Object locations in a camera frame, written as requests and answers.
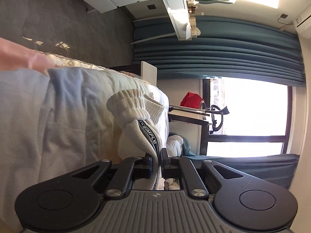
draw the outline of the logo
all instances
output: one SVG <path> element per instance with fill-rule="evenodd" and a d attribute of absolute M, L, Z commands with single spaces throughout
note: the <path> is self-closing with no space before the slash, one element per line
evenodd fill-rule
<path fill-rule="evenodd" d="M 146 139 L 148 140 L 150 145 L 153 147 L 153 149 L 155 150 L 157 156 L 159 156 L 159 144 L 158 144 L 158 141 L 156 139 L 155 134 L 149 128 L 149 126 L 146 123 L 146 121 L 139 120 L 138 124 L 139 124 L 140 131 L 143 133 L 143 135 L 146 137 Z"/>
<path fill-rule="evenodd" d="M 158 198 L 158 197 L 161 196 L 161 194 L 159 194 L 159 193 L 154 193 L 152 196 Z"/>

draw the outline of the black handle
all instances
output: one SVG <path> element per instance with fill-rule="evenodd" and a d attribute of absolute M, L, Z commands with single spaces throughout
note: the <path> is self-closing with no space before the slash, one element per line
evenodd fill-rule
<path fill-rule="evenodd" d="M 292 223 L 298 204 L 285 188 L 212 160 L 204 160 L 202 169 L 205 180 L 220 184 L 213 208 L 225 221 L 251 232 L 279 231 Z M 210 181 L 205 184 L 211 190 Z"/>
<path fill-rule="evenodd" d="M 218 125 L 218 127 L 216 127 L 216 124 L 217 124 L 217 121 L 215 120 L 215 116 L 214 114 L 211 114 L 211 118 L 212 118 L 212 129 L 210 131 L 210 134 L 212 134 L 214 131 L 219 131 L 224 123 L 224 115 L 227 115 L 229 114 L 230 112 L 228 111 L 228 108 L 227 106 L 224 107 L 222 110 L 220 109 L 220 107 L 218 107 L 217 105 L 211 105 L 211 111 L 215 110 L 215 109 L 218 109 L 221 114 L 221 122 L 220 124 Z"/>
<path fill-rule="evenodd" d="M 184 189 L 186 189 L 188 195 L 194 199 L 208 198 L 209 193 L 191 160 L 187 157 L 181 157 L 179 158 L 179 166 L 185 180 Z"/>

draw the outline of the window frame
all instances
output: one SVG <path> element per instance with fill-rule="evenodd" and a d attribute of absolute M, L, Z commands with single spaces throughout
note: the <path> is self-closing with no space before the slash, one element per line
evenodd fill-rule
<path fill-rule="evenodd" d="M 210 108 L 211 102 L 211 80 L 202 79 L 202 98 L 206 108 Z M 290 137 L 290 127 L 293 109 L 293 89 L 287 87 L 287 122 L 285 135 L 282 136 L 230 136 L 230 135 L 210 135 L 209 127 L 202 126 L 199 155 L 207 155 L 208 142 L 256 142 L 256 143 L 283 143 L 281 154 L 287 153 L 288 141 Z"/>

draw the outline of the cable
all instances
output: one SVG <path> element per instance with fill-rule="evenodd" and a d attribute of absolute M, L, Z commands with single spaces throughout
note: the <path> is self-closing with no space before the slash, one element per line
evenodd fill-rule
<path fill-rule="evenodd" d="M 281 23 L 281 24 L 285 24 L 285 25 L 293 25 L 294 23 Z"/>

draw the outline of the white comforter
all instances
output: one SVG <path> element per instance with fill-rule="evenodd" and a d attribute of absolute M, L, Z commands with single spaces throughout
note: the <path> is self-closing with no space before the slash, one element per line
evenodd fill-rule
<path fill-rule="evenodd" d="M 25 188 L 103 158 L 118 160 L 120 128 L 106 102 L 124 89 L 153 92 L 165 106 L 157 125 L 164 146 L 169 103 L 154 86 L 111 70 L 0 71 L 0 219 L 13 232 L 21 230 L 14 202 Z"/>

